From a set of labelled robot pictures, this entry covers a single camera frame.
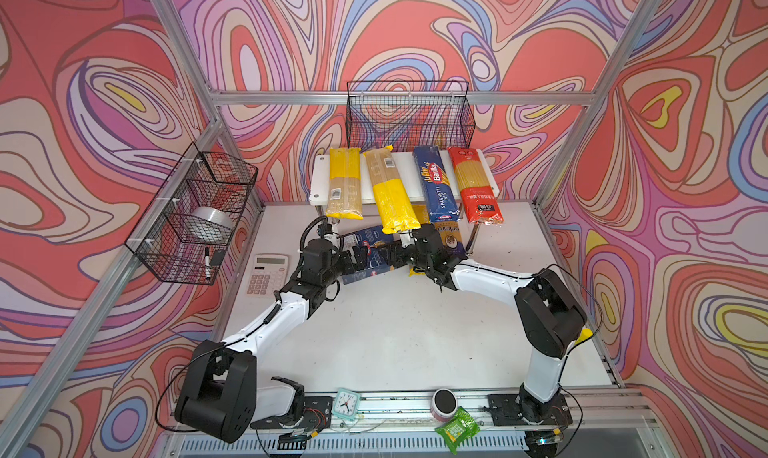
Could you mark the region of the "blue Barilla pasta box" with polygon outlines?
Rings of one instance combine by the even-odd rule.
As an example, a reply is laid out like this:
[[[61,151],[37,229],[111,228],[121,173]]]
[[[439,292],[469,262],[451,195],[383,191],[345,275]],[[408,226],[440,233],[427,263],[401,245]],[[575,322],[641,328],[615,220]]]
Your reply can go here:
[[[370,247],[368,267],[351,275],[341,276],[345,285],[386,273],[405,264],[401,239],[397,234],[384,233],[381,225],[349,232],[343,234],[342,238],[343,250],[352,251],[354,245],[366,244]]]

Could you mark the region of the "blue yellow Ankara spaghetti bag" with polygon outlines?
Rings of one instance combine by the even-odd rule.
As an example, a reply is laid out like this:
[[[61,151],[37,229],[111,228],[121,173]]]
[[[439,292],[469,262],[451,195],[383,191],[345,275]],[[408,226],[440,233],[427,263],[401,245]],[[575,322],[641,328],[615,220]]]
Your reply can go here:
[[[457,221],[440,221],[434,224],[442,243],[442,251],[462,258],[467,257],[464,240]]]

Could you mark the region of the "yellow Pastatime spaghetti bag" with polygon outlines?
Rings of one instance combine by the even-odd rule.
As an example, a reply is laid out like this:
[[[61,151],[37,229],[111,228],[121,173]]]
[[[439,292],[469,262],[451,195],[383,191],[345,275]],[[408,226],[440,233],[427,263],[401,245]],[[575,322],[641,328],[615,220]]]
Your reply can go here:
[[[430,224],[428,209],[425,204],[413,204],[413,209],[418,221],[421,224]],[[425,272],[412,266],[409,270],[408,276],[424,275]]]

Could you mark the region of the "blue Barilla spaghetti box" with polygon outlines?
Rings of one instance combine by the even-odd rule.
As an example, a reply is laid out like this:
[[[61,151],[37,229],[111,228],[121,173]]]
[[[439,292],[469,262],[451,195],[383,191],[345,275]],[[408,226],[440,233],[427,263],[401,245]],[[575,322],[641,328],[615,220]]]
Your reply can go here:
[[[456,221],[460,216],[440,151],[436,146],[417,146],[413,157],[431,222]]]

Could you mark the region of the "yellow narrow spaghetti bag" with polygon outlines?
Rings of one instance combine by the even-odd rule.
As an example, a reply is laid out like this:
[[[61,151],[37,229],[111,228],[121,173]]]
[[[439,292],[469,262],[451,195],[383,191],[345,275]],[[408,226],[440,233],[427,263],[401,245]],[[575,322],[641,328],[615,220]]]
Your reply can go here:
[[[385,234],[398,234],[421,227],[392,155],[392,147],[364,152],[374,201]]]

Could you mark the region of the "yellow clear spaghetti bag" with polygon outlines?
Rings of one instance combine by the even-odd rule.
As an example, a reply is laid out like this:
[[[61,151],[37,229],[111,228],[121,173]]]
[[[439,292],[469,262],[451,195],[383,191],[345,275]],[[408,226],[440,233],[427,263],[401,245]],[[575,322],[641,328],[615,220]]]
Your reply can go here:
[[[332,148],[329,156],[329,194],[325,214],[331,218],[362,220],[360,149]]]

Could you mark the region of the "red spaghetti bag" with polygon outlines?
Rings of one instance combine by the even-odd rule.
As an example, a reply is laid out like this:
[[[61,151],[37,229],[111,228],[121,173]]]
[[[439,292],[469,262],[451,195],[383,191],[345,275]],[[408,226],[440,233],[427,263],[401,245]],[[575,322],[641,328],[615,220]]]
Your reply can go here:
[[[500,225],[504,222],[496,195],[475,148],[450,147],[461,201],[470,223]]]

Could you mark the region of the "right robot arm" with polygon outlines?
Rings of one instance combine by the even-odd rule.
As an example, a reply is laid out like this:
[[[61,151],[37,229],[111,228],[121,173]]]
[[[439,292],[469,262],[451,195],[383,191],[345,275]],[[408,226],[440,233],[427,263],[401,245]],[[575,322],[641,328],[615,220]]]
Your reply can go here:
[[[516,406],[523,421],[542,423],[561,397],[567,356],[587,325],[587,313],[560,275],[549,268],[524,275],[477,262],[450,251],[432,224],[382,250],[396,268],[408,265],[441,288],[483,295],[518,312],[533,351]]]

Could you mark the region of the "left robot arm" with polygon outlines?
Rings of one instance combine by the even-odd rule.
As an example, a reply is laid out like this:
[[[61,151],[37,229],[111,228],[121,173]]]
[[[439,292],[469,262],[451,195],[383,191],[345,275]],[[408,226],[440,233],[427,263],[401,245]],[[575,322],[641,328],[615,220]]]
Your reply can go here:
[[[307,321],[327,300],[328,287],[354,265],[350,251],[325,238],[304,245],[271,308],[223,341],[205,340],[196,347],[173,412],[176,422],[226,443],[237,441],[255,421],[301,423],[304,387],[282,377],[260,385],[258,357]]]

